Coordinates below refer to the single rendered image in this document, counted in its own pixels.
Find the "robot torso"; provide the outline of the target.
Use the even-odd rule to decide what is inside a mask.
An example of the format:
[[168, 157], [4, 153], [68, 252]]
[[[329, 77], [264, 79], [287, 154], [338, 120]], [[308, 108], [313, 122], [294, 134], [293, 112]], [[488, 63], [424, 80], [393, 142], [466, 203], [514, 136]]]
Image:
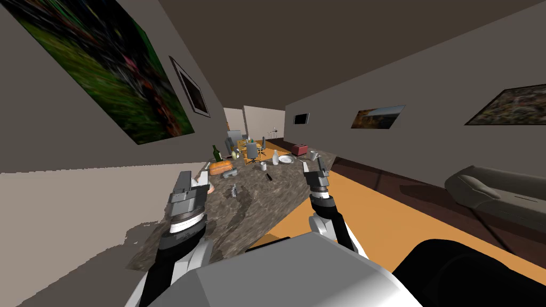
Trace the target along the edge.
[[189, 270], [149, 307], [422, 307], [392, 273], [306, 233]]

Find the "dark framed picture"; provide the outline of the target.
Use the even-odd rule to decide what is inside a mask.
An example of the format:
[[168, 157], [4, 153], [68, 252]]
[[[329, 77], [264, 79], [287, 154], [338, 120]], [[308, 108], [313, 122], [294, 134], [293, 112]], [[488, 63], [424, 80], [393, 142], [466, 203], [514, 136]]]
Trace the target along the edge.
[[210, 112], [199, 86], [190, 78], [172, 56], [169, 56], [169, 59], [176, 71], [192, 110], [199, 115], [210, 118]]

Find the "large green dark painting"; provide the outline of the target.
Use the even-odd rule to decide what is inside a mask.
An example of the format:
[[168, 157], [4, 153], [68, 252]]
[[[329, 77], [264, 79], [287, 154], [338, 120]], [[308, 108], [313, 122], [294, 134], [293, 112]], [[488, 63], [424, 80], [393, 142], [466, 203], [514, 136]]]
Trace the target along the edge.
[[146, 32], [117, 0], [0, 0], [137, 144], [193, 127]]

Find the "brown landscape picture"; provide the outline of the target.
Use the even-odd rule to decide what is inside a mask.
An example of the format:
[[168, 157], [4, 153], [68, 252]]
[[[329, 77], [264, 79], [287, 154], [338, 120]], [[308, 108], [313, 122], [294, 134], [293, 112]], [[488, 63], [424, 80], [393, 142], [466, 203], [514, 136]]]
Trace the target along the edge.
[[351, 129], [389, 129], [405, 105], [360, 110]]

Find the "grey mottled picture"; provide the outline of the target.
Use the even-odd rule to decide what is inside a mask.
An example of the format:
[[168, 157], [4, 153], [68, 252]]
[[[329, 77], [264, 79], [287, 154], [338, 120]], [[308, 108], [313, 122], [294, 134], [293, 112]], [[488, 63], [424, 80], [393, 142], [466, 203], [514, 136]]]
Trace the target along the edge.
[[503, 90], [465, 125], [546, 125], [546, 84]]

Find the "pink bowl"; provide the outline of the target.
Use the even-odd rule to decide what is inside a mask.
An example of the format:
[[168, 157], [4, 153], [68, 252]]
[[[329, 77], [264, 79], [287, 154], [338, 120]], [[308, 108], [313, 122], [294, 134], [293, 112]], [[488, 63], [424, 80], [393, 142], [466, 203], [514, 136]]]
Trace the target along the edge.
[[[191, 180], [191, 187], [196, 186], [196, 178], [197, 178], [197, 177], [198, 177], [198, 175], [197, 175], [194, 179]], [[214, 185], [213, 185], [212, 183], [209, 182], [207, 193], [208, 193], [208, 194], [211, 194], [213, 191], [214, 191]]]

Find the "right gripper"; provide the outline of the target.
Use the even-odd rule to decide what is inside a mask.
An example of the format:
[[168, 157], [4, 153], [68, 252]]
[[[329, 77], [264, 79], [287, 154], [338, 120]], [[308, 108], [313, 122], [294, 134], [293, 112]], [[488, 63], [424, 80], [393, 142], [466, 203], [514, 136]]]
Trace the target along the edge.
[[309, 172], [308, 163], [305, 161], [302, 161], [302, 169], [303, 173], [307, 175], [307, 184], [310, 187], [310, 191], [312, 195], [327, 195], [328, 189], [327, 186], [329, 185], [328, 182], [328, 169], [326, 168], [326, 164], [322, 161], [318, 161], [318, 172]]

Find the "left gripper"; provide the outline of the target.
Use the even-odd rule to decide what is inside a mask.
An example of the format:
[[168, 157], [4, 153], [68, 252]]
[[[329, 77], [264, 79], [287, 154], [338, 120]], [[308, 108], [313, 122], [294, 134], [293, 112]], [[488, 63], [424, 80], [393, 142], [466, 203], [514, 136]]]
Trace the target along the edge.
[[196, 186], [191, 186], [191, 171], [181, 171], [173, 192], [169, 195], [166, 216], [173, 218], [178, 215], [189, 214], [204, 208], [207, 193], [210, 190], [208, 170], [201, 171], [196, 178]]

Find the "orange bread loaf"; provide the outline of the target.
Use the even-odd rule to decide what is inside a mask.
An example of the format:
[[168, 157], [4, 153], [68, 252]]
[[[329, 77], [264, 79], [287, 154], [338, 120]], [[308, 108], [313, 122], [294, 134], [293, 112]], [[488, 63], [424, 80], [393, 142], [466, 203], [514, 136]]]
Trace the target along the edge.
[[210, 163], [208, 172], [210, 176], [215, 176], [229, 171], [233, 168], [231, 160], [223, 160], [219, 162]]

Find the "grey sofa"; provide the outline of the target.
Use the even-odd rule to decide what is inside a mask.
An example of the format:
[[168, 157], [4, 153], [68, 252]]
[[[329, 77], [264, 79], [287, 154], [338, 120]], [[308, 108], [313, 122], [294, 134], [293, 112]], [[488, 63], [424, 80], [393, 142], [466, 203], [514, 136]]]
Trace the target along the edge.
[[546, 177], [469, 166], [444, 186], [462, 206], [546, 233]]

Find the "yellow dining table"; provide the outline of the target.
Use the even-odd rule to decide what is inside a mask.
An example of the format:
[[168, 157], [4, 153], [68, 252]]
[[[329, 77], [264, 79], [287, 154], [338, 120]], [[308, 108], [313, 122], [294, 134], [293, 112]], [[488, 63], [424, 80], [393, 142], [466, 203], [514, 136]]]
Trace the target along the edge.
[[[262, 144], [253, 142], [256, 145], [256, 148], [258, 150], [258, 160], [266, 159], [266, 152], [265, 148]], [[247, 157], [247, 148], [246, 146], [249, 144], [249, 140], [247, 139], [241, 139], [237, 140], [237, 149], [242, 153], [242, 156], [245, 160], [248, 160]]]

